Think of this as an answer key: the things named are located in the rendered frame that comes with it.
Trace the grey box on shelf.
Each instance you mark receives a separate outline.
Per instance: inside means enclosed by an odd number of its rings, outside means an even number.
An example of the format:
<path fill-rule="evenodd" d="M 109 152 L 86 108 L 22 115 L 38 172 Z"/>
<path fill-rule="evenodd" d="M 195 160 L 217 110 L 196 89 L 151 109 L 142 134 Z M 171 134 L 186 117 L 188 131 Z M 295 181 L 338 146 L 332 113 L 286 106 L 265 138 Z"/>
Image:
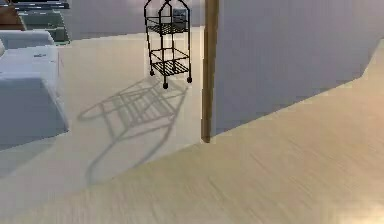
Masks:
<path fill-rule="evenodd" d="M 173 10 L 173 24 L 180 31 L 184 32 L 187 28 L 187 10 L 174 9 Z"/>

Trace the pale grey sofa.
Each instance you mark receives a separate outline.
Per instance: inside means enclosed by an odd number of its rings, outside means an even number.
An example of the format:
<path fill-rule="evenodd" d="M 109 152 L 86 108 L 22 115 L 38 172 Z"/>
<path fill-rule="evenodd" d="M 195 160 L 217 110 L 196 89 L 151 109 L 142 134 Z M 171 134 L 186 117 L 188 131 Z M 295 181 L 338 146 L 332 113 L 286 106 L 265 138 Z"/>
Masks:
<path fill-rule="evenodd" d="M 59 51 L 43 30 L 0 30 L 0 150 L 68 131 Z"/>

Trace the dark green cabinet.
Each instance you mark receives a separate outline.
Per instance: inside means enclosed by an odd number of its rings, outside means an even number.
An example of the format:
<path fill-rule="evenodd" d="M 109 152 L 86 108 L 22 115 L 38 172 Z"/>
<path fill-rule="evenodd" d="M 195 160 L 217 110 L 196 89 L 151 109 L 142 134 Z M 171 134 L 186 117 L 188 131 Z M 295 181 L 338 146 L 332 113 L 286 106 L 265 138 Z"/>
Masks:
<path fill-rule="evenodd" d="M 57 45 L 70 42 L 62 10 L 70 8 L 68 0 L 10 0 L 27 30 L 48 31 Z"/>

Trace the brown wooden furniture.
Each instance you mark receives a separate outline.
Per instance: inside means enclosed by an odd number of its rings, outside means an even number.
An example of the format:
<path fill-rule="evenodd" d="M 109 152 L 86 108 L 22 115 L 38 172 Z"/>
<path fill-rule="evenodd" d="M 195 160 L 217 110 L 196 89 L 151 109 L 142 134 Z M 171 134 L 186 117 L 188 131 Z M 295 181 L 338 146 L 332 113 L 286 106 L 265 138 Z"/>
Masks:
<path fill-rule="evenodd" d="M 14 5 L 0 5 L 0 30 L 25 30 Z"/>

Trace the brown wooden door frame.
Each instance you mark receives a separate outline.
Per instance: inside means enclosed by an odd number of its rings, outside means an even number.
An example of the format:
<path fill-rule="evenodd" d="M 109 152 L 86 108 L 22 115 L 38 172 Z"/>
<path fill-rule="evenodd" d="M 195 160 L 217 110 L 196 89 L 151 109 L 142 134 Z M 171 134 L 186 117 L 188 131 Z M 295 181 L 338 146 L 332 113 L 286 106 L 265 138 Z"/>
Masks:
<path fill-rule="evenodd" d="M 205 143 L 209 143 L 211 138 L 219 1 L 205 0 L 201 118 L 201 139 Z"/>

